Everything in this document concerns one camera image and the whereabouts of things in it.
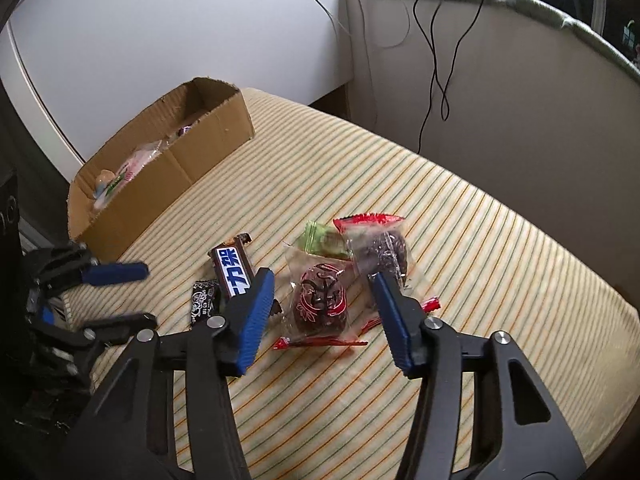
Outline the striped beige mat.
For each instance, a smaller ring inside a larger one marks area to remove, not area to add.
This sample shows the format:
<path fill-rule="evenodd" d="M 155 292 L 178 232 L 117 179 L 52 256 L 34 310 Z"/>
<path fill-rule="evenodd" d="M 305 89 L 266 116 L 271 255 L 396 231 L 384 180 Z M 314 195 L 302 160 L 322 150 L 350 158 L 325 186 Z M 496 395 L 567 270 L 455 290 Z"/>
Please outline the striped beige mat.
<path fill-rule="evenodd" d="M 639 397 L 639 319 L 506 206 L 405 148 L 258 90 L 250 137 L 124 250 L 144 280 L 64 296 L 77 328 L 148 312 L 90 368 L 160 400 L 196 478 L 579 476 Z"/>

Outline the small green wrapped candy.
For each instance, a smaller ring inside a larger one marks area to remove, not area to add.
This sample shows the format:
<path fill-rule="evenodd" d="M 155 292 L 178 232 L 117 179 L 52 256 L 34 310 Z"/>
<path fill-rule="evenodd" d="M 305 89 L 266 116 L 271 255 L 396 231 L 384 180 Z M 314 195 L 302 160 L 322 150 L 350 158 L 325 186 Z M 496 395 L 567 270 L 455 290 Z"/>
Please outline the small green wrapped candy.
<path fill-rule="evenodd" d="M 344 238 L 333 226 L 326 226 L 314 221 L 305 224 L 303 233 L 296 240 L 298 249 L 307 254 L 349 260 L 352 258 Z"/>

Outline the black patterned candy packet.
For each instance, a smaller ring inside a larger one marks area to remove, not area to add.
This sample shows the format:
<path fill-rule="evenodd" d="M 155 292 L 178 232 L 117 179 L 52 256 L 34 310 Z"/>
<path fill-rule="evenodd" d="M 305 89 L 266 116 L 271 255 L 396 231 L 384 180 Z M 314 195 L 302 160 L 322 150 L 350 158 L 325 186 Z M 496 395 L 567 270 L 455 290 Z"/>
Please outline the black patterned candy packet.
<path fill-rule="evenodd" d="M 221 289 L 215 280 L 196 281 L 192 286 L 190 325 L 220 315 Z"/>

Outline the red-edged bag dark snack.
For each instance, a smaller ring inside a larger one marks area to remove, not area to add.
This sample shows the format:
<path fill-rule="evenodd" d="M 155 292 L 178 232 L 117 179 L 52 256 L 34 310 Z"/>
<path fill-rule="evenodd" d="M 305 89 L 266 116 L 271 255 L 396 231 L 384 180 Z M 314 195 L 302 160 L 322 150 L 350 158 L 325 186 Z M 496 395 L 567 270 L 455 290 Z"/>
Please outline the red-edged bag dark snack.
<path fill-rule="evenodd" d="M 352 261 L 368 294 L 363 310 L 366 322 L 359 330 L 363 336 L 381 324 L 378 306 L 373 299 L 372 284 L 375 274 L 388 272 L 406 295 L 419 300 L 425 312 L 439 308 L 439 302 L 427 292 L 427 277 L 423 264 L 413 258 L 406 237 L 407 219 L 397 214 L 366 212 L 333 220 L 335 229 L 344 238 Z"/>

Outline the clear bag dark red pastry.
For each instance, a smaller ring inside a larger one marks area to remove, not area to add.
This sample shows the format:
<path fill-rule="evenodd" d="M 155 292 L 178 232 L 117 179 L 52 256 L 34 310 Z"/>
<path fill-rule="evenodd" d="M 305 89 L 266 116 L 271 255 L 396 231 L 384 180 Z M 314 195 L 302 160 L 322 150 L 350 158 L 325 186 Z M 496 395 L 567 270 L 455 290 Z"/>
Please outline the clear bag dark red pastry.
<path fill-rule="evenodd" d="M 282 335 L 273 350 L 312 347 L 363 347 L 352 322 L 348 298 L 356 281 L 350 260 L 318 256 L 288 246 L 286 264 L 291 295 L 283 308 Z"/>

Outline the snickers bar in box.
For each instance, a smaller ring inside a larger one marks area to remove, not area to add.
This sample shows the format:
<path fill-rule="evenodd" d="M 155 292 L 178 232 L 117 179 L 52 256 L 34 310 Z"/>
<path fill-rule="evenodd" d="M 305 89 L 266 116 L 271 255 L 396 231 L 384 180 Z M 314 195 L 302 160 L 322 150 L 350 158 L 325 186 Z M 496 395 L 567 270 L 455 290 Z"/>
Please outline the snickers bar in box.
<path fill-rule="evenodd" d="M 176 137 L 177 138 L 181 138 L 182 136 L 184 136 L 187 132 L 189 132 L 192 128 L 192 125 L 185 125 L 183 127 L 181 127 L 177 132 L 176 132 Z"/>

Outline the snickers bar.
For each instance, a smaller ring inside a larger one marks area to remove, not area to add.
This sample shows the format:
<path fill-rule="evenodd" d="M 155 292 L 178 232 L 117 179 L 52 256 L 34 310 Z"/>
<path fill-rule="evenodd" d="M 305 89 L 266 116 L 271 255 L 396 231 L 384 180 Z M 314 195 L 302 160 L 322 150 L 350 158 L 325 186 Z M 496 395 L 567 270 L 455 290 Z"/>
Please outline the snickers bar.
<path fill-rule="evenodd" d="M 214 246 L 208 256 L 213 263 L 215 282 L 220 290 L 219 312 L 225 314 L 229 302 L 246 294 L 253 286 L 256 276 L 245 246 L 252 238 L 247 232 L 236 234 Z"/>
<path fill-rule="evenodd" d="M 182 136 L 184 136 L 187 132 L 189 132 L 192 128 L 192 125 L 185 125 L 183 127 L 181 127 L 177 132 L 176 132 L 176 137 L 177 138 L 181 138 Z"/>

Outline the brown cardboard box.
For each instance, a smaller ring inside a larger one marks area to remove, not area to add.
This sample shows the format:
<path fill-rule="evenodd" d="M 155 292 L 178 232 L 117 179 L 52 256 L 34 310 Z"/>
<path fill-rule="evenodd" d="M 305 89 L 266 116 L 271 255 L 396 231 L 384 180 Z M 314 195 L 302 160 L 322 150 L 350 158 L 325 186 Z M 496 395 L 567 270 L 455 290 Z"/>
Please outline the brown cardboard box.
<path fill-rule="evenodd" d="M 185 125 L 191 130 L 177 138 Z M 234 84 L 206 77 L 180 84 L 127 122 L 78 171 L 68 190 L 68 236 L 101 260 L 119 258 L 194 183 L 253 136 Z M 166 150 L 94 214 L 99 173 L 116 171 L 139 145 L 158 140 L 167 141 Z"/>

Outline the green candy packet in box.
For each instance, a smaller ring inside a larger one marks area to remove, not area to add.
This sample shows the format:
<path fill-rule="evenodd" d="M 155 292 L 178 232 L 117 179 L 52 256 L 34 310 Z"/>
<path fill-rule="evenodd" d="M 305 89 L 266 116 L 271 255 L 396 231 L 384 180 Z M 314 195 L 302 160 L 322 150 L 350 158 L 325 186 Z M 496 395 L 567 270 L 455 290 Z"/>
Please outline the green candy packet in box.
<path fill-rule="evenodd" d="M 119 171 L 118 174 L 114 177 L 113 180 L 104 188 L 102 193 L 96 199 L 97 203 L 100 203 L 102 206 L 105 206 L 126 184 L 127 181 L 127 171 L 122 170 Z"/>

